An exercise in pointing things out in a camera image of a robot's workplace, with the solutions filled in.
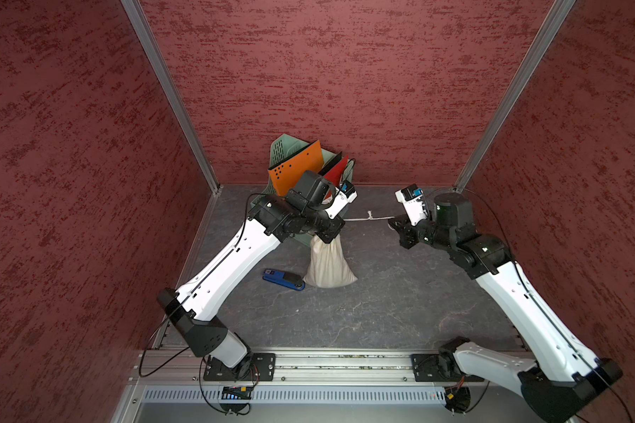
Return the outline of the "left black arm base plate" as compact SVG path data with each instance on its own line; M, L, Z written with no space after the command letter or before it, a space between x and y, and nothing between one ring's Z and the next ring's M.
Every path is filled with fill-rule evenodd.
M222 361L208 357L203 367L202 379L206 382L271 382L274 378L276 354L253 352L234 368Z

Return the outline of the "beige drawstring cloth bag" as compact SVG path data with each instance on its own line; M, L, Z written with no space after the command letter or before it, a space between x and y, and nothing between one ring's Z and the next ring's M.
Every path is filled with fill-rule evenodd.
M345 258L340 235L326 243L317 234L310 240L310 262L303 277L307 285L332 289L358 281Z

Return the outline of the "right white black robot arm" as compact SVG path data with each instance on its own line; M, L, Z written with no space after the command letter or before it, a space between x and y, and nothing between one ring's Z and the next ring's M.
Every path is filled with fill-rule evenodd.
M569 421L622 377L615 361L598 357L538 294L507 242L477 231L468 198L446 192L428 203L416 185L395 197L406 212L388 225L400 245L446 252L497 303L534 355L519 359L458 337L439 348L435 363L442 377L493 382L520 395L546 422Z

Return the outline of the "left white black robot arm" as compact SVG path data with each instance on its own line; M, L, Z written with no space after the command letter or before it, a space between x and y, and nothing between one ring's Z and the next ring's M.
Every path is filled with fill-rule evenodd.
M351 182L334 186L324 176L306 171L284 196L253 194L243 224L231 241L196 276L158 295L167 321L192 353L212 357L237 379L247 377L252 352L217 317L220 307L261 259L296 234L315 234L331 243L345 221L342 211L356 199Z

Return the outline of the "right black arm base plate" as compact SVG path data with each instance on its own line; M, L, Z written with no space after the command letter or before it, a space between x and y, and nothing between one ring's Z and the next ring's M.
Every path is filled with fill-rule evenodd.
M479 376L462 372L451 354L411 354L411 365L416 382L483 382Z

